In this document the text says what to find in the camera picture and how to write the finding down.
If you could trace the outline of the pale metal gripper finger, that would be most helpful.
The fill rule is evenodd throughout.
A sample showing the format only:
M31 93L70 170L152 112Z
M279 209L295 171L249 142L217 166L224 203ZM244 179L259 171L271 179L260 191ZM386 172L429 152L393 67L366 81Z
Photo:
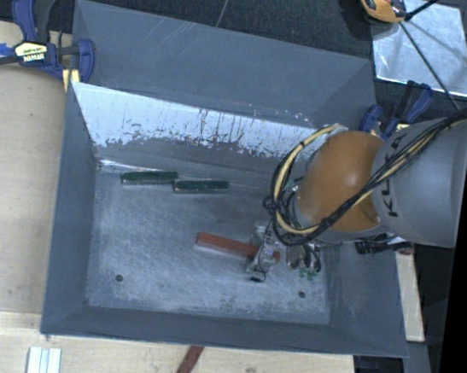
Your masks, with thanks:
M268 271L278 262L278 257L279 253L272 246L261 246L245 268L250 280L258 283L264 282Z
M271 244L271 233L272 231L268 224L257 224L251 236L251 244L258 248Z

